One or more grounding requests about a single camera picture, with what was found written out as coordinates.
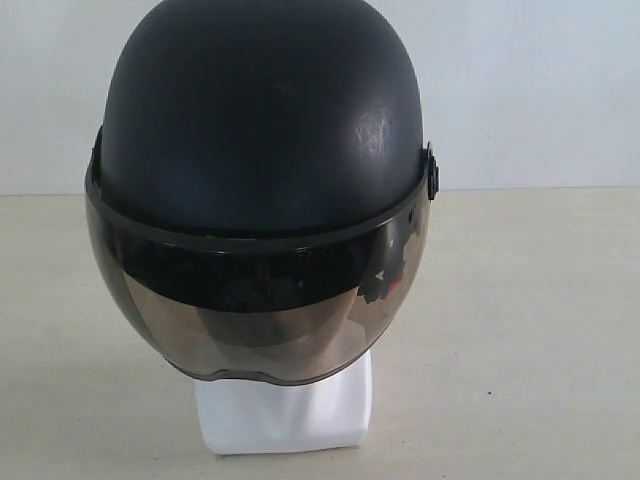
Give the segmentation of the black helmet with visor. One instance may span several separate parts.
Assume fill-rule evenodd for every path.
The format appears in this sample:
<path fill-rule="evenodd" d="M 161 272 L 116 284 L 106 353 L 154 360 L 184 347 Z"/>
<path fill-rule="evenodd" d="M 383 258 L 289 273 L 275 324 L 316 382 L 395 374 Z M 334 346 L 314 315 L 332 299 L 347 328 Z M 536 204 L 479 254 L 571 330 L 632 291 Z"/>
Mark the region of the black helmet with visor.
<path fill-rule="evenodd" d="M 328 378 L 420 265 L 438 167 L 364 1 L 163 1 L 117 61 L 85 177 L 118 308 L 201 381 Z"/>

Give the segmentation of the white mannequin head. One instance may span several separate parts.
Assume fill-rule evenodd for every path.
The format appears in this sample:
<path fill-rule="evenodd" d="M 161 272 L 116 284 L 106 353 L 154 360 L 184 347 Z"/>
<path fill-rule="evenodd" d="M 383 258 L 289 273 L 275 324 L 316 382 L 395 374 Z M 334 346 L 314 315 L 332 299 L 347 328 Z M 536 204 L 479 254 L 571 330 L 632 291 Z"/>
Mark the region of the white mannequin head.
<path fill-rule="evenodd" d="M 350 317 L 357 292 L 293 310 L 244 315 L 248 367 L 271 367 L 294 386 L 198 381 L 201 433 L 219 454 L 312 451 L 359 444 L 372 409 L 371 354 Z"/>

